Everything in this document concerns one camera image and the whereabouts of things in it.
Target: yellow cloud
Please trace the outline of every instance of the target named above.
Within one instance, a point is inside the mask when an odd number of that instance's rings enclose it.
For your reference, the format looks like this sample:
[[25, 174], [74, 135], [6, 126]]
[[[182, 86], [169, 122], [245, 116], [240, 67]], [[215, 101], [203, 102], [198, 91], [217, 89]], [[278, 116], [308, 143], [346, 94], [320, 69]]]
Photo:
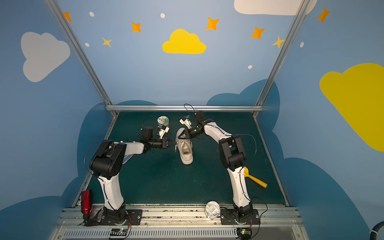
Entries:
[[200, 42], [199, 37], [184, 29], [176, 29], [169, 37], [169, 41], [163, 43], [163, 51], [166, 53], [203, 53], [207, 47]]
[[320, 88], [364, 142], [384, 152], [384, 67], [363, 63], [329, 72]]

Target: white sneaker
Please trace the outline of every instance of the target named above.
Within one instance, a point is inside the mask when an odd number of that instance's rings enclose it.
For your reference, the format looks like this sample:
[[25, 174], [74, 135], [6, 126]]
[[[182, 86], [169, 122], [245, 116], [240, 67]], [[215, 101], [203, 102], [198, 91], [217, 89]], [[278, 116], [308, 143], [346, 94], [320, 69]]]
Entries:
[[181, 161], [184, 164], [191, 164], [193, 162], [192, 155], [192, 142], [189, 139], [178, 139], [178, 136], [184, 131], [184, 128], [180, 128], [176, 134], [176, 147], [179, 149]]

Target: metal bar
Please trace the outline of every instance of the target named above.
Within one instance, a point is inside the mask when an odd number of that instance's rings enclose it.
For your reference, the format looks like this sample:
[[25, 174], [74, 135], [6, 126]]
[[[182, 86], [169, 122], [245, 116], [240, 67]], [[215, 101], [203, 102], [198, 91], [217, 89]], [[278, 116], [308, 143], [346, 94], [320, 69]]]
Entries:
[[[107, 105], [108, 111], [186, 111], [183, 105]], [[259, 112], [262, 106], [193, 106], [196, 111], [248, 111]]]
[[64, 32], [64, 35], [67, 37], [68, 41], [71, 43], [73, 50], [79, 57], [81, 63], [83, 64], [93, 84], [95, 85], [96, 89], [99, 91], [99, 94], [101, 95], [103, 101], [107, 105], [112, 105], [113, 103], [109, 98], [103, 84], [101, 83], [99, 77], [97, 76], [87, 56], [85, 55], [85, 52], [81, 47], [81, 44], [77, 39], [74, 31], [69, 25], [67, 19], [64, 17], [63, 11], [61, 10], [59, 3], [57, 2], [57, 0], [45, 0], [45, 2], [47, 3], [49, 9], [51, 10], [53, 16], [56, 18], [56, 21], [59, 23], [59, 26]]
[[[179, 208], [174, 208], [171, 204], [167, 206], [168, 207], [164, 207], [160, 204], [156, 206], [143, 205], [139, 208], [143, 210], [143, 214], [141, 223], [137, 227], [226, 227], [221, 225], [219, 218], [209, 220], [204, 214], [205, 208], [201, 205], [196, 205], [195, 209], [191, 208], [191, 205], [186, 205], [185, 207], [180, 206]], [[100, 208], [102, 208], [102, 206], [93, 207], [93, 212], [96, 213]], [[126, 209], [136, 209], [136, 207], [127, 205]], [[261, 212], [266, 208], [263, 204], [254, 204], [254, 209]], [[75, 227], [87, 229], [87, 227], [78, 226], [82, 220], [83, 215], [81, 208], [63, 209], [55, 228]], [[264, 227], [303, 226], [297, 208], [284, 207], [282, 205], [268, 207], [268, 211], [263, 214], [261, 221]]]
[[[116, 120], [118, 118], [118, 115], [119, 113], [116, 114], [116, 116], [114, 116], [112, 118], [112, 121], [111, 121], [111, 124], [109, 125], [108, 127], [108, 130], [107, 130], [107, 133], [105, 134], [104, 136], [104, 139], [108, 139], [109, 138], [109, 135], [111, 134], [112, 132], [112, 129], [113, 129], [113, 126], [115, 125], [116, 123]], [[85, 176], [85, 179], [83, 181], [83, 184], [81, 185], [80, 189], [79, 189], [79, 192], [77, 192], [77, 195], [76, 195], [76, 198], [74, 199], [73, 203], [72, 203], [72, 207], [75, 207], [78, 205], [78, 202], [79, 202], [79, 199], [80, 199], [80, 195], [83, 191], [87, 190], [88, 188], [88, 185], [89, 185], [89, 182], [91, 181], [91, 177], [92, 177], [92, 174], [90, 172], [87, 172], [87, 175]]]
[[310, 0], [303, 0], [300, 4], [300, 7], [295, 15], [295, 18], [292, 21], [292, 24], [288, 30], [288, 33], [285, 37], [285, 41], [283, 42], [283, 46], [281, 47], [279, 54], [277, 55], [276, 61], [273, 64], [272, 70], [267, 78], [267, 81], [265, 82], [265, 85], [259, 95], [259, 98], [257, 99], [256, 105], [262, 106], [264, 103], [264, 100], [273, 84], [273, 81], [275, 80], [277, 73], [279, 72], [279, 69], [281, 65], [283, 64], [283, 61], [289, 51], [289, 48], [292, 45], [292, 42], [299, 31], [299, 28], [304, 20], [305, 17], [305, 11], [307, 9], [307, 6], [309, 4]]
[[262, 131], [261, 131], [261, 129], [260, 129], [260, 126], [259, 126], [259, 124], [258, 124], [258, 122], [257, 122], [257, 120], [256, 120], [256, 117], [254, 117], [254, 120], [255, 120], [255, 123], [256, 123], [257, 131], [259, 131], [260, 137], [261, 137], [261, 139], [262, 139], [262, 142], [263, 142], [263, 145], [264, 145], [265, 152], [266, 152], [266, 154], [267, 154], [267, 156], [268, 156], [269, 161], [271, 162], [271, 165], [272, 165], [273, 172], [274, 172], [274, 174], [275, 174], [277, 183], [279, 184], [281, 193], [283, 194], [284, 201], [285, 201], [285, 205], [286, 205], [287, 207], [289, 207], [289, 203], [288, 203], [287, 197], [285, 196], [283, 186], [281, 185], [279, 176], [277, 175], [277, 172], [276, 172], [275, 165], [273, 164], [271, 155], [269, 154], [268, 148], [266, 147], [266, 144], [265, 144], [265, 141], [264, 141], [264, 137], [263, 137]]

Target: yellow star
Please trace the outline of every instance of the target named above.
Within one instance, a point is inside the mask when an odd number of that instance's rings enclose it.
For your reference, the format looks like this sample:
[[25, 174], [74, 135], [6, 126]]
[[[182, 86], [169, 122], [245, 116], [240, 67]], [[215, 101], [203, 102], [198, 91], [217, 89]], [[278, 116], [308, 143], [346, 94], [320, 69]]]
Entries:
[[65, 16], [65, 18], [68, 20], [68, 21], [72, 21], [72, 19], [70, 18], [70, 12], [66, 12], [66, 13], [64, 13], [64, 16]]
[[251, 39], [253, 39], [253, 38], [258, 38], [258, 39], [260, 39], [260, 38], [262, 37], [262, 33], [263, 33], [264, 30], [265, 30], [265, 28], [264, 28], [264, 29], [258, 29], [258, 28], [255, 28], [255, 32], [254, 32], [253, 35], [251, 36]]
[[321, 13], [321, 15], [317, 19], [321, 20], [321, 22], [323, 23], [325, 18], [327, 17], [327, 15], [330, 14], [330, 13], [331, 13], [331, 11], [327, 11], [324, 8], [323, 12]]
[[140, 30], [141, 23], [138, 23], [138, 24], [135, 24], [133, 22], [131, 22], [131, 23], [132, 23], [132, 26], [133, 26], [132, 32], [137, 31], [137, 32], [141, 33], [141, 30]]
[[216, 31], [216, 24], [218, 23], [218, 21], [219, 21], [219, 19], [212, 20], [212, 19], [208, 18], [208, 26], [205, 30], [213, 29]]
[[109, 47], [111, 47], [111, 46], [109, 45], [109, 42], [112, 41], [112, 40], [108, 40], [108, 41], [107, 41], [107, 40], [105, 40], [104, 38], [103, 38], [103, 40], [104, 40], [103, 45], [108, 45]]
[[279, 46], [279, 48], [280, 48], [281, 43], [284, 42], [284, 41], [285, 41], [285, 39], [281, 40], [281, 39], [280, 39], [280, 36], [279, 36], [278, 39], [277, 39], [277, 42], [274, 43], [274, 44], [272, 44], [272, 46], [273, 46], [273, 45], [277, 45], [277, 46]]

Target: ventilation grille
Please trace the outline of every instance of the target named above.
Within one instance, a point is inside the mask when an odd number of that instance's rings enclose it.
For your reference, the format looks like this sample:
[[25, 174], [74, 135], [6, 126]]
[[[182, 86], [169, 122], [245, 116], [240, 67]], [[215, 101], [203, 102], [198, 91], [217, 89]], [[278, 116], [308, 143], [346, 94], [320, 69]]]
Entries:
[[[63, 239], [123, 239], [125, 236], [110, 236], [111, 228], [97, 229], [66, 229]], [[133, 228], [127, 237], [129, 238], [222, 238], [237, 237], [236, 228], [212, 227], [212, 228]]]
[[235, 228], [153, 228], [132, 229], [127, 238], [237, 237]]

